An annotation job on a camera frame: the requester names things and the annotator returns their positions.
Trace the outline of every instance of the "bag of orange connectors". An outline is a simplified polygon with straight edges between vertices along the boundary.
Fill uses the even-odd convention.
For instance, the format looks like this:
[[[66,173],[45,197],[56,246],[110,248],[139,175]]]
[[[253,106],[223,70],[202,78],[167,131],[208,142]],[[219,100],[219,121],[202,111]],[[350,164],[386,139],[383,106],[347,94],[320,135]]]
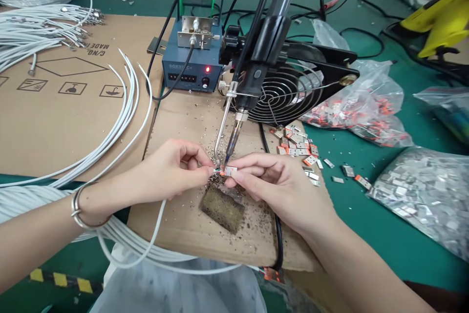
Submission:
[[[327,23],[314,20],[314,43],[350,50]],[[360,77],[350,86],[304,114],[300,120],[316,127],[348,129],[379,146],[413,146],[401,121],[394,116],[404,100],[402,88],[388,74],[392,62],[358,60],[351,67]]]

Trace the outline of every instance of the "yellow black hazard tape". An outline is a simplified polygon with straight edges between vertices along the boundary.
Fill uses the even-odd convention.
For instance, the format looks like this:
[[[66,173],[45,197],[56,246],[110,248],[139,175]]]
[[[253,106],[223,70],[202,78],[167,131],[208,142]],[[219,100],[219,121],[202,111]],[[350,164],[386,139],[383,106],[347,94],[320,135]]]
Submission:
[[[99,295],[103,292],[103,284],[101,282],[93,282],[62,273],[44,271],[40,268],[34,269],[30,273],[29,278],[31,281],[52,283],[55,286],[72,288],[84,293]]]

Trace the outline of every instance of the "hand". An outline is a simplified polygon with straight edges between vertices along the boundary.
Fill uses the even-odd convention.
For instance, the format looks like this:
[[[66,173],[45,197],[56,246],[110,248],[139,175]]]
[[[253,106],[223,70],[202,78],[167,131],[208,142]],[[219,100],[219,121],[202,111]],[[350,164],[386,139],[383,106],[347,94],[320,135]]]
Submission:
[[[238,170],[231,173],[225,186],[240,184],[256,201],[267,202],[288,226],[303,236],[338,219],[291,157],[252,153],[232,161],[230,166]]]
[[[205,185],[214,167],[202,146],[171,139],[123,177],[132,187],[133,203],[146,203]]]

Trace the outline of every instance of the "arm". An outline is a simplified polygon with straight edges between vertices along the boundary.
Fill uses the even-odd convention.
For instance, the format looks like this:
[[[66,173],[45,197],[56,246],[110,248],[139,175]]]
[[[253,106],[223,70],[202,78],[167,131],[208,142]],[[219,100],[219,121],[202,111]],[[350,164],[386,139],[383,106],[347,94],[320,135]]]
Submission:
[[[309,244],[355,312],[435,312],[319,196],[301,166],[286,156],[253,153],[231,163],[240,184]]]
[[[135,168],[85,188],[79,198],[80,217],[86,224],[98,225],[122,208],[172,198],[206,184],[213,167],[201,146],[169,140]],[[83,232],[70,216],[72,197],[0,224],[0,293]]]

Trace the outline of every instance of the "silver bracelet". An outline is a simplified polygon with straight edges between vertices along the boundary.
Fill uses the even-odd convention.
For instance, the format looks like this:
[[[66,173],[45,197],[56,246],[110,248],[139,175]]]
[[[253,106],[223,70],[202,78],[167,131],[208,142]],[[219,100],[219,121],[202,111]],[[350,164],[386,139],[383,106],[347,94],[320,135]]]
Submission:
[[[80,198],[80,195],[82,194],[82,191],[90,186],[92,184],[86,184],[86,185],[83,185],[82,187],[80,187],[78,189],[78,191],[73,195],[73,198],[72,198],[72,214],[71,214],[71,217],[73,219],[75,219],[75,221],[77,222],[77,224],[86,229],[86,230],[94,230],[94,229],[98,229],[100,227],[102,227],[103,225],[105,225],[109,219],[111,218],[111,215],[106,219],[106,221],[104,221],[102,224],[100,225],[88,225],[86,224],[83,220],[81,220],[79,214],[82,212],[82,210],[80,209],[80,206],[78,205],[78,200]]]

